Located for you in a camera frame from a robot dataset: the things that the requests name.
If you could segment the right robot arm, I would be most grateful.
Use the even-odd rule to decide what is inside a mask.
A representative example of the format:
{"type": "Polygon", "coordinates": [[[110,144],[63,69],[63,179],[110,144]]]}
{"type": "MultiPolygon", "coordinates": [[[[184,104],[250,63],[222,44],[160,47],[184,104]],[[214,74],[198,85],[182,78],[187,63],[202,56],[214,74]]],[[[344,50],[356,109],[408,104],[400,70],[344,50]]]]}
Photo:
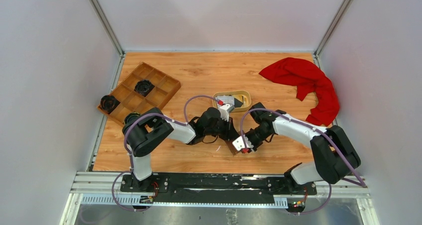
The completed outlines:
{"type": "Polygon", "coordinates": [[[249,111],[257,127],[240,132],[232,144],[238,151],[255,151],[264,140],[273,135],[285,136],[310,148],[313,161],[299,163],[284,173],[284,187],[296,194],[309,182],[325,181],[336,184],[353,174],[357,185],[365,186],[356,169],[361,160],[345,131],[337,125],[324,127],[299,120],[285,111],[269,110],[261,103],[249,111]]]}

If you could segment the beige oval tray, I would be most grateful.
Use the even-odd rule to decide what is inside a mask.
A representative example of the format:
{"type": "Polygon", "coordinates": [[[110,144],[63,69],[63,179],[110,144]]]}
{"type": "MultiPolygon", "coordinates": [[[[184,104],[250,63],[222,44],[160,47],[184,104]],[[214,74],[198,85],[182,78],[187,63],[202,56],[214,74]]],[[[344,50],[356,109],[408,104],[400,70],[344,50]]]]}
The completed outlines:
{"type": "MultiPolygon", "coordinates": [[[[244,106],[241,107],[241,108],[235,108],[232,111],[232,113],[245,112],[250,108],[251,103],[252,103],[251,95],[245,90],[218,92],[218,93],[215,93],[212,97],[216,99],[217,96],[234,96],[235,98],[238,98],[238,99],[240,97],[244,98],[244,106]]],[[[222,103],[213,102],[212,104],[215,108],[219,108],[221,105],[223,105],[223,102],[222,103]]]]}

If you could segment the brown leather card holder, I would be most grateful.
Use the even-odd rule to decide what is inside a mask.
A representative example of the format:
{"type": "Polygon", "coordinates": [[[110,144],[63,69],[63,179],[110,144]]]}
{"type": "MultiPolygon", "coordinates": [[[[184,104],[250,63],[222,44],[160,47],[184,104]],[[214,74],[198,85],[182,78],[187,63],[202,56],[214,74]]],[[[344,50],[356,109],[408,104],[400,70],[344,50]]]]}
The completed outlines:
{"type": "Polygon", "coordinates": [[[225,141],[225,143],[232,155],[236,155],[239,153],[236,147],[232,144],[232,141],[225,141]]]}

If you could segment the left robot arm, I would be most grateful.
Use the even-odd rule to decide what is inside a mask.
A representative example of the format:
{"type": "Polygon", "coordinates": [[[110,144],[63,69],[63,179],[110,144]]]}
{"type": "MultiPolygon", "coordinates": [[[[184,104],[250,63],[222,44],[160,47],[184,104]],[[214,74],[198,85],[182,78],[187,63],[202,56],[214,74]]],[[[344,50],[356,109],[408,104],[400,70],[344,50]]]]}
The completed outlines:
{"type": "Polygon", "coordinates": [[[165,139],[196,145],[207,136],[225,142],[233,142],[240,136],[229,113],[213,107],[188,122],[169,118],[158,107],[143,114],[132,112],[124,119],[122,133],[125,149],[129,153],[133,185],[141,192],[152,187],[150,154],[165,139]]]}

